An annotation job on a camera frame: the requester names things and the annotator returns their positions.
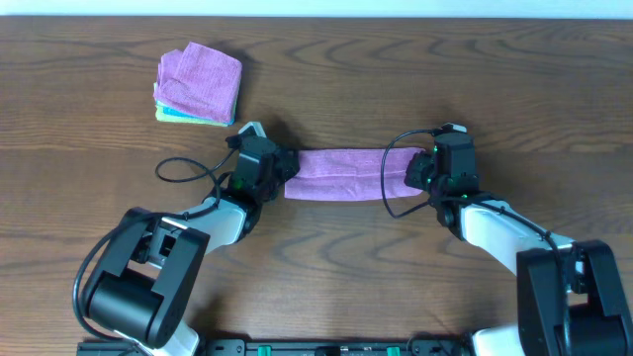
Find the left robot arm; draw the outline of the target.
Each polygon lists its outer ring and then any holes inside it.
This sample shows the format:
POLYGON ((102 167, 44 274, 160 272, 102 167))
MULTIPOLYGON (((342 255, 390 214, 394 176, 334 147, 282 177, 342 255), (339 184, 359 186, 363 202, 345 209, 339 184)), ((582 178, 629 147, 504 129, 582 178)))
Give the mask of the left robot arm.
POLYGON ((294 149, 239 150, 234 170, 206 175, 214 187, 181 213, 128 210, 82 261, 73 312, 93 336, 124 344, 126 355, 197 355, 201 336, 183 319, 204 257, 239 242, 262 207, 300 170, 294 149))

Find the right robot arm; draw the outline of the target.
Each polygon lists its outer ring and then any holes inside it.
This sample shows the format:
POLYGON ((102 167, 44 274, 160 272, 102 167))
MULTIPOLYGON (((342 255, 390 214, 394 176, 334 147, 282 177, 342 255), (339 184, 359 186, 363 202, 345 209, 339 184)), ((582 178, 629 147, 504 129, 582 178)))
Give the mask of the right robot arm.
POLYGON ((414 155, 405 182, 429 195, 440 224, 516 277, 517 347, 525 355, 629 355, 632 317, 612 249, 576 242, 480 191, 471 158, 453 170, 446 153, 414 155))

